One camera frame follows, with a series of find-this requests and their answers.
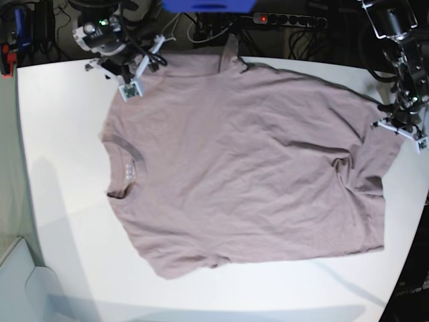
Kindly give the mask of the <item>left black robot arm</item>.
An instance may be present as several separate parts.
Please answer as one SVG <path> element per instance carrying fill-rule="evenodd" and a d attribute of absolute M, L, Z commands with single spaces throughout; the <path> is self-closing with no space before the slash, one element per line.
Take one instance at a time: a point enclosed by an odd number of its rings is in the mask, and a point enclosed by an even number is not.
<path fill-rule="evenodd" d="M 418 21 L 408 1 L 362 1 L 370 26 L 387 47 L 383 54 L 395 70 L 395 101 L 379 105 L 386 124 L 422 136 L 428 108 L 428 72 L 413 31 Z"/>

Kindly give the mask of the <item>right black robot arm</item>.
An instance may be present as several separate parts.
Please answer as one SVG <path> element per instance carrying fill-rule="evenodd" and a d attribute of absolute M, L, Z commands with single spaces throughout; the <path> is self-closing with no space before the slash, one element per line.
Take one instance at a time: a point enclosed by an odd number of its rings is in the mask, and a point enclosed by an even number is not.
<path fill-rule="evenodd" d="M 74 41 L 97 55 L 107 78 L 129 83 L 156 36 L 158 1 L 69 1 L 79 12 L 72 22 Z"/>

